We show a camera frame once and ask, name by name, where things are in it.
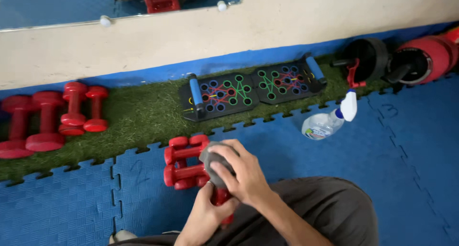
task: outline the person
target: person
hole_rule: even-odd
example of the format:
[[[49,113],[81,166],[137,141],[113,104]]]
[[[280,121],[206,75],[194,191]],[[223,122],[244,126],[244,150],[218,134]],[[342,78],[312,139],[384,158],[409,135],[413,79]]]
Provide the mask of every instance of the person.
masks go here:
[[[179,235],[159,235],[118,241],[123,246],[373,246],[378,245],[376,214],[370,197],[340,178],[309,177],[268,185],[258,159],[235,139],[229,147],[215,145],[232,165],[234,177],[222,164],[211,168],[234,196],[222,206],[210,203],[213,185],[202,187]],[[234,213],[225,229],[222,220]]]

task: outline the green turf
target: green turf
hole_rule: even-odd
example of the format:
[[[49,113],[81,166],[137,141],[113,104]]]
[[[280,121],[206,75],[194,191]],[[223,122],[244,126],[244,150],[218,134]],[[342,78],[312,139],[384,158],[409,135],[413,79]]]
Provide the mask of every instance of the green turf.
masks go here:
[[[95,159],[102,163],[104,159],[123,154],[127,149],[139,148],[146,151],[146,145],[162,142],[166,145],[168,140],[176,136],[190,136],[192,133],[203,131],[211,134],[212,129],[224,126],[231,129],[232,124],[245,122],[251,124],[255,118],[269,120],[272,114],[279,112],[285,116],[293,109],[307,111],[309,105],[319,104],[324,106],[328,101],[335,101],[345,96],[348,85],[338,69],[328,66],[329,56],[317,59],[325,77],[328,80],[326,90],[312,98],[295,100],[279,105],[260,104],[254,110],[233,114],[214,120],[191,122],[182,117],[178,88],[187,83],[180,79],[162,83],[152,83],[133,87],[114,88],[110,97],[104,101],[103,114],[110,127],[101,133],[86,133],[79,137],[67,137],[66,145],[56,151],[36,153],[22,159],[1,160],[0,180],[11,179],[20,181],[24,175],[39,172],[44,176],[50,175],[52,168],[68,165],[77,167],[77,163]],[[255,67],[237,72],[249,74]],[[221,75],[233,71],[215,73]],[[372,91],[380,91],[389,87],[383,81],[369,82],[366,87],[357,89],[359,96],[367,95]],[[34,115],[31,119],[30,133],[38,132],[39,117]],[[7,140],[7,124],[0,130],[0,139]]]

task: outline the clear plastic bottle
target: clear plastic bottle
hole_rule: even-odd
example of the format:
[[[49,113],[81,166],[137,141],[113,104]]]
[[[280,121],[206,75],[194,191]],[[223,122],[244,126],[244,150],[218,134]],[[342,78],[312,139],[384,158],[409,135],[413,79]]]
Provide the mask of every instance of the clear plastic bottle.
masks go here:
[[[331,113],[318,113],[303,122],[301,132],[313,140],[330,137],[340,129],[345,120],[352,121],[357,114],[357,96],[355,90],[347,91],[346,98],[341,102],[339,109]]]

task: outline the white wall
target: white wall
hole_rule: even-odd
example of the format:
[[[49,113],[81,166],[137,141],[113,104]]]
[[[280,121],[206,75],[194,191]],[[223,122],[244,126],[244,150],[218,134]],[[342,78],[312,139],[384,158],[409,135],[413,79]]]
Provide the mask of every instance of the white wall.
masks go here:
[[[98,24],[0,32],[0,89],[459,20],[458,0],[243,0]]]

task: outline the gray pants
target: gray pants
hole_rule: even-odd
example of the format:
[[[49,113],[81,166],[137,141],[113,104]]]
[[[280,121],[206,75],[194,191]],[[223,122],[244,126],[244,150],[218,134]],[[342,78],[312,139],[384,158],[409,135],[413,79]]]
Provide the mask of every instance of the gray pants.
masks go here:
[[[310,177],[271,184],[283,201],[334,246],[378,245],[376,214],[370,197],[355,184],[339,178]],[[177,235],[121,241],[123,246],[173,246]],[[223,245],[286,245],[284,238],[254,208],[243,205],[234,222],[206,243]]]

